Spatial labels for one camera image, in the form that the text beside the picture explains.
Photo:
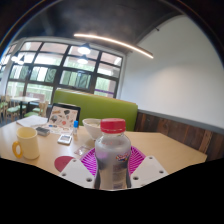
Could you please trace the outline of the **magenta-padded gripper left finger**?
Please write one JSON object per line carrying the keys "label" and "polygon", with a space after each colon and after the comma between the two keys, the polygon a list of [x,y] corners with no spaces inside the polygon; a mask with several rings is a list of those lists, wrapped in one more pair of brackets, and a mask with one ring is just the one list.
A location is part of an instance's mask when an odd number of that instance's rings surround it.
{"label": "magenta-padded gripper left finger", "polygon": [[84,188],[94,188],[97,162],[95,149],[85,153],[80,159],[71,156],[58,158],[59,177]]}

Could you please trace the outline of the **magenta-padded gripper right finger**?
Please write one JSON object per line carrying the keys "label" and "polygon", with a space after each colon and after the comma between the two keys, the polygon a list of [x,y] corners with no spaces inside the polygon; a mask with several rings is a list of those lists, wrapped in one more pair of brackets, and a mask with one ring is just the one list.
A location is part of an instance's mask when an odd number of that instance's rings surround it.
{"label": "magenta-padded gripper right finger", "polygon": [[131,147],[128,172],[132,188],[143,187],[168,175],[154,156],[145,156],[134,146]]}

